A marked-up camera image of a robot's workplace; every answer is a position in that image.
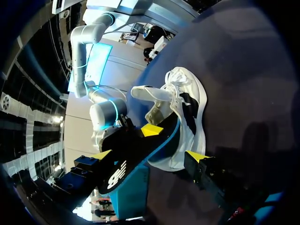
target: robotic arm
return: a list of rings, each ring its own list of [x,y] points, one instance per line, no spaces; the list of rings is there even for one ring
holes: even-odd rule
[[[76,27],[71,33],[72,65],[75,96],[88,96],[94,105],[90,108],[93,123],[92,140],[94,146],[101,151],[99,144],[106,136],[113,134],[118,127],[113,127],[119,115],[127,114],[126,103],[121,98],[113,98],[98,88],[94,82],[85,82],[87,67],[86,44],[96,44],[101,40],[104,32],[115,22],[112,14],[102,14],[91,25]]]

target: shoelace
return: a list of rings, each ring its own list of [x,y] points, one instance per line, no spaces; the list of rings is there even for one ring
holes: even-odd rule
[[[185,76],[185,74],[180,70],[177,69],[175,71],[169,71],[165,75],[165,84],[161,87],[161,89],[166,90],[168,92],[172,92],[172,102],[174,102],[175,99],[179,98],[180,85],[187,83],[188,78]]]

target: cable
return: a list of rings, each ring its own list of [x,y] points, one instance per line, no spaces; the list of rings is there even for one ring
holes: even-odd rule
[[[95,85],[95,86],[98,87],[98,88],[102,87],[102,88],[107,88],[107,89],[118,91],[124,96],[125,101],[127,101],[126,95],[118,88],[114,88],[114,87],[110,87],[110,86],[106,86],[106,85]]]
[[[133,26],[130,26],[130,25],[127,25],[128,27],[131,27],[135,30],[135,32],[127,32],[127,31],[110,31],[110,32],[107,32],[107,33],[104,33],[104,34],[110,34],[110,33],[130,33],[130,34],[137,34],[139,33],[138,29],[133,27]]]

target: wall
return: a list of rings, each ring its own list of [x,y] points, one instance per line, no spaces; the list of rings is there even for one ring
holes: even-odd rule
[[[146,68],[143,51],[132,46],[103,38],[101,43],[112,45],[112,51],[104,68],[101,82],[121,90],[129,91],[134,81]],[[122,97],[116,91],[109,92],[114,97]],[[69,94],[65,119],[65,158],[66,169],[74,166],[74,160],[81,155],[98,153],[92,146],[93,126],[90,120],[92,103],[87,97],[75,98]]]

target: sneaker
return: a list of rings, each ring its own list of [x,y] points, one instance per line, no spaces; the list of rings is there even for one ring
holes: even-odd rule
[[[205,134],[202,114],[207,102],[204,87],[198,78],[183,67],[175,67],[165,75],[165,85],[160,89],[136,86],[131,89],[134,98],[153,101],[146,120],[157,125],[173,112],[180,120],[180,139],[172,156],[149,159],[150,165],[164,171],[184,169],[184,152],[190,150],[205,155]]]

